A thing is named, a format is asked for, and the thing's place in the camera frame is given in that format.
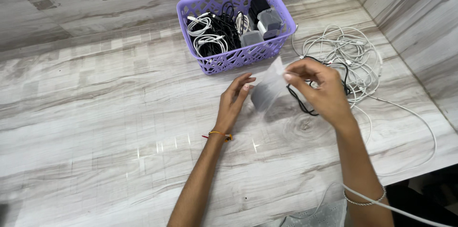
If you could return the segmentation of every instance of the basket rim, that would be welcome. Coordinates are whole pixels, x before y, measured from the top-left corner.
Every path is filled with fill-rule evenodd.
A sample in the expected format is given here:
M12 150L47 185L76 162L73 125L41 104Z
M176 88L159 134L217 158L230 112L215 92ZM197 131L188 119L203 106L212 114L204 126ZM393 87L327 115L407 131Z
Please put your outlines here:
M177 5L176 5L176 10L177 10L177 16L178 16L178 20L180 22L180 27L181 27L181 32L183 34L183 37L185 38L185 41L188 42L188 40L186 39L186 35L187 35L187 28L185 27L186 26L186 23L184 22L183 18L180 17L180 13L181 13L181 5L185 2L188 2L188 1L194 1L194 0L180 0ZM278 1L278 5L281 5L283 7L286 7L286 5L283 3L282 0L277 0ZM220 56L224 56L226 54L230 54L230 53L236 53L238 51L242 51L244 49L247 49L247 48L251 48L251 47L255 47L257 45L259 45L260 43L265 43L265 42L271 42L271 41L275 41L275 40L278 40L280 38L284 38L284 37L289 37L290 35L294 34L295 31L296 31L296 24L294 22L294 19L293 17L291 16L291 13L289 13L289 10L287 9L286 10L288 13L285 14L285 18L288 20L291 20L292 21L292 26L291 26L291 32L286 34L286 35L282 35L282 36L277 36L275 38L272 38L270 40L267 40L267 41L262 41L262 42L258 42L258 43L255 43L255 44L252 44L252 45L249 45L249 46L244 46L244 47L241 47L241 48L238 48L238 49L234 49L234 50L231 50L231 51L227 51L227 52L224 52L224 53L220 53L220 54L215 54L215 55L212 55L212 56L208 56L208 57L200 57L200 56L197 56L196 52L193 51L193 49L190 49L188 47L188 50L190 51L191 55L197 59L197 60L203 60L203 59L213 59L213 58L217 58L217 57L220 57Z

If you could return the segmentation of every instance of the plastic basket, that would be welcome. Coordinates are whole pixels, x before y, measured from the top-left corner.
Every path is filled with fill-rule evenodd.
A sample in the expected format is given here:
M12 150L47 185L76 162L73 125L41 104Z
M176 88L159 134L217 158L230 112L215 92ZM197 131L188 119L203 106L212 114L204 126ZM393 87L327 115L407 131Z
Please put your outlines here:
M188 48L191 51L192 56L198 60L202 71L207 75L248 65L255 61L260 61L277 55L288 36L293 34L296 30L293 18L289 14L282 0L267 0L269 5L272 8L275 8L280 14L280 17L283 19L283 26L277 37L221 54L204 58L197 56L191 39L187 33L187 16L193 14L193 16L197 17L207 11L219 15L221 13L221 8L226 1L232 1L234 4L234 15L237 15L239 11L242 11L244 15L248 14L251 0L181 0L176 6L181 31L183 32Z

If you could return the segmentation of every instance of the hand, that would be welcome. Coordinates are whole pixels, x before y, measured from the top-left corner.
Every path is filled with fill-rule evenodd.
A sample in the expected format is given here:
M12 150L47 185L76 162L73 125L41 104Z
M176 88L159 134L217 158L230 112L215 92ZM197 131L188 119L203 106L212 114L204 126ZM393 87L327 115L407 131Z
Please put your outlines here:
M297 74L284 73L283 77L297 88L334 128L355 120L337 70L306 58L291 63L285 71ZM320 86L314 89L304 82L306 79L317 82Z
M248 96L248 91L254 88L248 83L255 81L256 78L250 78L250 76L251 73L245 73L235 78L228 89L221 94L218 118L212 131L230 134L242 109L243 102Z

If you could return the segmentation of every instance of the orange thread bracelet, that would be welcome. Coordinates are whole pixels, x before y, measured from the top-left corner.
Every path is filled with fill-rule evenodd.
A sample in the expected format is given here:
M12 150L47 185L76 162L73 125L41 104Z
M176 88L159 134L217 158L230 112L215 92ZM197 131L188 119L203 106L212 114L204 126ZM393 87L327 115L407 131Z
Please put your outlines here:
M224 133L221 133L221 132L218 132L218 131L210 131L208 133L208 135L210 136L211 133L218 133L220 135L225 136L226 137L226 141L225 142L227 142L228 140L232 140L232 135L231 134L224 134Z

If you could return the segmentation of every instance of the bracelet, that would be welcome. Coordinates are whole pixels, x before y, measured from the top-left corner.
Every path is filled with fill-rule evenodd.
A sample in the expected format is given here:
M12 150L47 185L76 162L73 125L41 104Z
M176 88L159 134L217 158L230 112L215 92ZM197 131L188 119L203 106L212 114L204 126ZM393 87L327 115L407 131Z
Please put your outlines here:
M376 200L377 202L382 201L382 200L386 197L386 189L385 189L385 187L382 186L381 188L383 189L383 195L382 195L379 199ZM352 201L351 199L349 199L349 198L347 197L347 194L345 193L345 189L343 190L343 196L345 197L345 199L346 199L347 201L349 201L350 203L355 204L355 205L359 205L359 206L370 206L370 205L373 205L373 204L374 204L373 202L359 203L359 202Z
M210 136L211 133L218 133L220 135L225 136L226 137L226 141L225 142L227 142L228 140L232 140L232 135L231 134L224 134L224 133L221 133L221 132L218 132L218 131L210 131L208 133L208 135Z

